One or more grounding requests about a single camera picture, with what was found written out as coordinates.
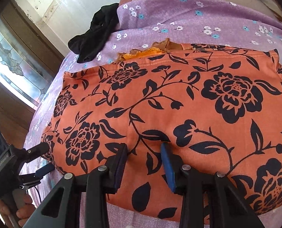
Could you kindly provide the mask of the left hand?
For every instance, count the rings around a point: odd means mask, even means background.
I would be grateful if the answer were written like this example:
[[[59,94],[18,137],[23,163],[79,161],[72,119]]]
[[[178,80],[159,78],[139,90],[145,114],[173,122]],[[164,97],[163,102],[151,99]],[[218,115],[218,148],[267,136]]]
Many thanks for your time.
[[[23,197],[24,206],[22,208],[18,209],[16,215],[19,218],[19,226],[23,227],[29,217],[33,214],[33,212],[36,210],[36,207],[33,205],[33,200],[29,194],[25,194]],[[13,225],[9,219],[10,210],[8,206],[0,200],[0,214],[5,222],[5,225],[7,227],[13,228]]]

